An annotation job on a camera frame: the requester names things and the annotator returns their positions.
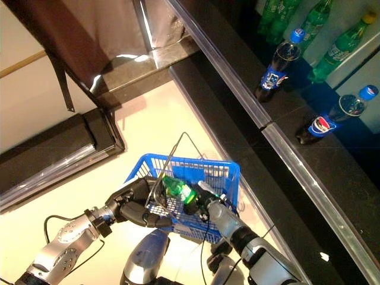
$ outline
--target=pepsi bottle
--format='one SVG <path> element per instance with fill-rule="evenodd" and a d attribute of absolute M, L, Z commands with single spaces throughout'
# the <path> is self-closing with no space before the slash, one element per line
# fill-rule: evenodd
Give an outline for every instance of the pepsi bottle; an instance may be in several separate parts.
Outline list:
<path fill-rule="evenodd" d="M 328 114 L 313 118 L 296 132 L 300 144 L 313 144 L 335 131 L 347 120 L 359 117 L 367 107 L 368 101 L 375 98 L 379 90 L 374 85 L 367 85 L 357 96 L 344 95 L 332 107 Z"/>
<path fill-rule="evenodd" d="M 275 90 L 286 78 L 286 71 L 301 55 L 299 43 L 302 42 L 305 32 L 297 28 L 290 35 L 290 39 L 279 44 L 273 56 L 272 63 L 261 78 L 254 96 L 259 102 L 267 102 L 272 99 Z"/>

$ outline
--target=basket handle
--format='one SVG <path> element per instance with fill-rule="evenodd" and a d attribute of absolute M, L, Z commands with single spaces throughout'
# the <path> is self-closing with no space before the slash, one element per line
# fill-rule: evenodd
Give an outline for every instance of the basket handle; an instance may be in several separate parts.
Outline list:
<path fill-rule="evenodd" d="M 177 147 L 178 147 L 179 143 L 181 142 L 182 137 L 183 137 L 184 135 L 186 135 L 186 136 L 189 138 L 190 142 L 192 143 L 192 145 L 193 145 L 193 146 L 195 147 L 195 149 L 197 150 L 197 152 L 198 152 L 199 156 L 201 157 L 201 159 L 204 160 L 203 155 L 201 154 L 200 150 L 199 150 L 198 147 L 195 145 L 195 143 L 193 142 L 193 140 L 191 139 L 191 137 L 189 136 L 189 134 L 188 134 L 187 132 L 183 132 L 183 133 L 180 135 L 180 137 L 179 137 L 177 143 L 173 146 L 173 148 L 172 148 L 170 154 L 168 155 L 167 160 L 165 161 L 164 166 L 163 166 L 163 168 L 162 168 L 162 170 L 161 170 L 161 172 L 160 172 L 160 174 L 159 174 L 157 180 L 156 180 L 155 183 L 153 184 L 152 190 L 150 191 L 150 193 L 149 193 L 149 195 L 148 195 L 148 198 L 147 198 L 147 200 L 146 200 L 146 202 L 145 202 L 145 207 L 146 207 L 146 206 L 148 206 L 148 204 L 149 204 L 149 200 L 150 200 L 150 197 L 151 197 L 152 194 L 153 194 L 153 198 L 154 198 L 154 200 L 156 201 L 156 203 L 158 203 L 158 204 L 159 204 L 159 205 L 160 205 L 165 211 L 167 211 L 167 212 L 168 212 L 173 218 L 175 218 L 175 219 L 176 219 L 176 217 L 173 215 L 173 213 L 171 213 L 171 212 L 170 212 L 170 211 L 169 211 L 164 205 L 162 205 L 162 203 L 160 202 L 160 199 L 157 197 L 158 193 L 157 193 L 156 189 L 157 189 L 157 186 L 159 185 L 159 183 L 160 183 L 161 180 L 162 180 L 162 177 L 163 177 L 163 175 L 164 175 L 164 171 L 165 171 L 165 169 L 167 168 L 167 165 L 169 164 L 170 160 L 172 159 L 172 157 L 173 157 L 175 151 L 177 150 Z"/>

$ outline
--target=green bottle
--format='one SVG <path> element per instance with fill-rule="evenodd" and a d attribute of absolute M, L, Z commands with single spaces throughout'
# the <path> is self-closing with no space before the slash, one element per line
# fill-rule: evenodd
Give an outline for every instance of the green bottle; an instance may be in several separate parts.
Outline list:
<path fill-rule="evenodd" d="M 367 26 L 375 20 L 376 14 L 368 12 L 355 26 L 341 34 L 308 75 L 308 78 L 313 83 L 323 82 L 357 48 Z"/>
<path fill-rule="evenodd" d="M 302 52 L 304 52 L 315 36 L 322 29 L 330 14 L 331 4 L 333 0 L 321 0 L 309 12 L 306 20 L 303 22 L 301 29 L 305 31 L 305 37 L 300 44 Z"/>
<path fill-rule="evenodd" d="M 267 0 L 265 3 L 264 11 L 262 12 L 262 17 L 257 28 L 257 33 L 267 34 L 269 31 L 269 26 L 272 23 L 274 17 L 276 16 L 277 7 L 280 0 Z"/>
<path fill-rule="evenodd" d="M 269 33 L 267 34 L 267 43 L 278 45 L 283 41 L 283 33 L 289 25 L 290 19 L 296 12 L 297 7 L 302 0 L 281 0 L 278 4 L 275 20 L 272 22 Z"/>
<path fill-rule="evenodd" d="M 166 187 L 166 194 L 170 197 L 180 199 L 185 205 L 194 200 L 197 195 L 193 189 L 180 179 L 164 176 L 162 182 Z"/>

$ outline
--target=blue bottle cap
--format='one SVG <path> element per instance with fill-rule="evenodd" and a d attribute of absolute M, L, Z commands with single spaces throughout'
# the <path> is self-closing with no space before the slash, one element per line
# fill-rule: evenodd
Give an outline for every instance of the blue bottle cap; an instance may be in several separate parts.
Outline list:
<path fill-rule="evenodd" d="M 359 96 L 367 101 L 375 98 L 377 94 L 379 94 L 379 90 L 374 85 L 367 85 L 359 91 Z"/>
<path fill-rule="evenodd" d="M 300 43 L 303 41 L 304 37 L 305 37 L 305 31 L 303 31 L 301 28 L 297 28 L 290 35 L 290 41 L 293 43 Z"/>

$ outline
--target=bottle cap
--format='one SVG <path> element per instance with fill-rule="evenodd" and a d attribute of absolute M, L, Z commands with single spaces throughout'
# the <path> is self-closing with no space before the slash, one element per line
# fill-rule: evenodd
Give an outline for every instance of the bottle cap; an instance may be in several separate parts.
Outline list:
<path fill-rule="evenodd" d="M 303 41 L 304 36 L 305 32 L 301 28 L 297 28 L 290 35 L 290 41 L 293 43 L 300 43 Z"/>
<path fill-rule="evenodd" d="M 362 17 L 362 21 L 366 24 L 372 24 L 374 21 L 376 21 L 376 13 L 375 12 L 372 12 L 372 11 L 369 11 L 367 12 L 363 17 Z"/>
<path fill-rule="evenodd" d="M 374 85 L 367 85 L 359 91 L 359 96 L 367 101 L 375 98 L 377 94 L 379 94 L 379 90 Z"/>

